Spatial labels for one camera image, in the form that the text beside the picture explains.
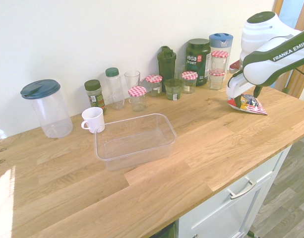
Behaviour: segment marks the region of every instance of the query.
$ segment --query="grey floor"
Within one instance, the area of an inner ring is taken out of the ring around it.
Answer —
[[[304,138],[291,147],[251,231],[261,238],[304,238]]]

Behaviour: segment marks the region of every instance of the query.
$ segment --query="red gingham jar lid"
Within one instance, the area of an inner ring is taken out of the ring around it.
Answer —
[[[146,88],[144,88],[142,86],[134,86],[134,87],[130,88],[130,90],[128,91],[128,94],[131,97],[143,96],[145,93],[146,93]]]
[[[182,73],[182,78],[185,80],[194,80],[198,78],[197,72],[187,71]]]
[[[229,53],[226,51],[213,51],[211,53],[211,56],[216,57],[216,58],[226,58],[229,56]]]
[[[210,73],[210,75],[213,75],[213,76],[223,76],[226,74],[226,72],[224,72],[223,69],[221,69],[221,68],[216,68],[216,69],[210,70],[209,73]]]
[[[162,81],[163,77],[158,74],[152,74],[150,76],[147,76],[145,79],[149,83],[159,83]]]

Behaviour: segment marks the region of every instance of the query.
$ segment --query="white mug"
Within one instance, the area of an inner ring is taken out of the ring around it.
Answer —
[[[101,132],[104,130],[105,126],[104,126],[102,108],[98,108],[98,107],[88,108],[83,111],[81,116],[84,119],[84,121],[81,123],[81,127],[83,129],[89,130],[91,133],[94,133],[96,131],[96,129],[98,129],[98,128],[100,128],[100,130],[98,130],[98,132]]]

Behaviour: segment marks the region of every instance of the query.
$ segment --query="blue bottle cap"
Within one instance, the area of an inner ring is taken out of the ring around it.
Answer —
[[[232,45],[233,36],[227,33],[216,33],[209,36],[210,46],[228,48]]]

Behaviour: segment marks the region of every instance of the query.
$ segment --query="white cabinet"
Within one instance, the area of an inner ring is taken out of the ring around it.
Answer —
[[[178,222],[179,238],[244,237],[289,149],[183,215]]]

